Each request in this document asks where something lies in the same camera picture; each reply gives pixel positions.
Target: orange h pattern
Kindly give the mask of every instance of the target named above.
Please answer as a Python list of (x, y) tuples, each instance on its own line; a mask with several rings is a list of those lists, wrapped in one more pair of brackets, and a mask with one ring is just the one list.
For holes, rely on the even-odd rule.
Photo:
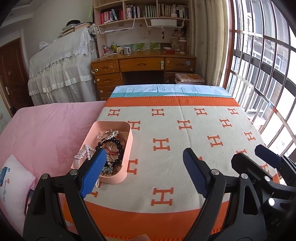
[(235, 114), (238, 115), (238, 113), (236, 112), (235, 109), (229, 109), (229, 108), (227, 108), (227, 109), (230, 111), (230, 113), (231, 113), (232, 115), (235, 115)]
[(160, 142), (160, 147), (153, 146), (154, 151), (161, 150), (161, 149), (170, 150), (170, 146), (163, 146), (163, 142), (164, 141), (168, 142), (168, 138), (166, 138), (166, 139), (155, 139), (155, 138), (153, 138), (153, 143), (156, 143), (157, 141)]
[(194, 108), (194, 110), (198, 110), (198, 112), (196, 112), (196, 114), (197, 114), (197, 115), (207, 115), (207, 113), (206, 113), (206, 112), (202, 112), (202, 110), (203, 110), (203, 111), (205, 111), (205, 109), (204, 109), (204, 108), (201, 108), (201, 109)]
[(269, 173), (269, 170), (266, 170), (266, 168), (268, 167), (268, 164), (266, 163), (265, 165), (262, 165), (261, 166), (266, 172), (268, 172)]
[(251, 140), (256, 140), (256, 138), (255, 137), (252, 137), (251, 135), (252, 135), (252, 132), (244, 132), (244, 134), (245, 134), (245, 136), (249, 136), (248, 137), (248, 141), (251, 141)]
[(251, 119), (250, 118), (248, 118), (248, 120), (251, 122), (251, 124), (253, 125), (253, 122), (251, 121)]
[(151, 109), (152, 112), (156, 111), (156, 113), (152, 113), (152, 116), (155, 115), (165, 115), (164, 113), (159, 113), (160, 111), (163, 111), (163, 109)]
[(93, 195), (95, 198), (98, 196), (98, 192), (91, 192), (91, 195)]
[(246, 149), (244, 149), (244, 150), (242, 150), (242, 151), (236, 151), (236, 152), (237, 152), (237, 154), (238, 154), (238, 153), (247, 153)]
[(140, 130), (139, 126), (135, 127), (135, 124), (141, 124), (141, 121), (129, 121), (128, 120), (128, 123), (132, 124), (131, 129), (138, 130), (138, 131)]
[(131, 163), (134, 163), (135, 165), (137, 165), (137, 164), (138, 164), (138, 159), (136, 159), (136, 160), (129, 160), (129, 161), (128, 161), (128, 169), (127, 169), (126, 172), (131, 172), (131, 173), (133, 173), (134, 175), (137, 175), (137, 169), (136, 169), (136, 168), (135, 168), (134, 170), (130, 170), (130, 165), (131, 165)]
[(184, 126), (179, 126), (179, 129), (192, 129), (192, 126), (186, 126), (186, 123), (189, 123), (190, 124), (190, 120), (185, 120), (185, 121), (182, 121), (182, 120), (178, 120), (177, 121), (178, 124), (180, 123), (183, 123)]
[(229, 122), (228, 119), (226, 119), (226, 120), (221, 120), (221, 119), (219, 119), (219, 120), (220, 120), (220, 122), (224, 122), (224, 123), (225, 123), (225, 125), (222, 124), (223, 127), (232, 126), (231, 124), (227, 124), (227, 122)]
[(108, 116), (110, 116), (110, 115), (116, 115), (116, 116), (119, 116), (119, 113), (115, 113), (116, 111), (120, 111), (120, 109), (119, 110), (113, 110), (113, 109), (110, 109), (109, 110), (109, 112), (113, 112), (113, 113), (108, 113)]
[(207, 138), (208, 138), (209, 140), (214, 139), (214, 143), (210, 143), (210, 144), (211, 144), (211, 147), (218, 146), (218, 145), (223, 146), (223, 143), (222, 143), (222, 142), (217, 142), (217, 141), (216, 141), (216, 139), (220, 139), (219, 135), (217, 135), (217, 136), (213, 136), (213, 137), (207, 136)]
[(167, 189), (167, 190), (158, 190), (157, 188), (154, 188), (153, 195), (156, 195), (157, 193), (161, 193), (161, 196), (160, 196), (160, 201), (155, 201), (155, 199), (152, 199), (151, 206), (154, 206), (154, 204), (168, 204), (169, 206), (171, 206), (173, 204), (172, 198), (170, 198), (168, 201), (164, 201), (166, 192), (173, 194), (174, 188)]

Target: white cloth cover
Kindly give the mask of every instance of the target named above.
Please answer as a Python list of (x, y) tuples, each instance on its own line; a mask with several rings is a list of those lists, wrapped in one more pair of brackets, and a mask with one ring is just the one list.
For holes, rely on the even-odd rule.
[(34, 105), (95, 101), (91, 61), (96, 59), (95, 41), (87, 28), (58, 39), (34, 55), (28, 82)]

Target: jar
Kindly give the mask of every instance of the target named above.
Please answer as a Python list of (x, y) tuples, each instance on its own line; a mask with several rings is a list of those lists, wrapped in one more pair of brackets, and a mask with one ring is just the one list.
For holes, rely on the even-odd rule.
[(172, 46), (172, 49), (176, 50), (176, 49), (180, 49), (180, 43), (179, 43), (179, 38), (172, 36), (170, 39), (170, 44)]
[(180, 53), (186, 53), (186, 40), (180, 39)]

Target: window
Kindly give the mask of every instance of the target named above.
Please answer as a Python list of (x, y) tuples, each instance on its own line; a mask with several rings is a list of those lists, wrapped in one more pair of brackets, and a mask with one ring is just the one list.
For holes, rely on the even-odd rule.
[(288, 156), (296, 148), (296, 37), (271, 0), (233, 2), (236, 51), (227, 91), (267, 147)]

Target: pillow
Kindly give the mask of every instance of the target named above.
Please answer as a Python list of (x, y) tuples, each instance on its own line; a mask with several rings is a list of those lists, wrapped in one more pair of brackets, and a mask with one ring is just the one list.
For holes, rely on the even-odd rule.
[(22, 236), (25, 223), (25, 203), (30, 188), (35, 187), (35, 176), (11, 155), (0, 173), (0, 199), (7, 219)]

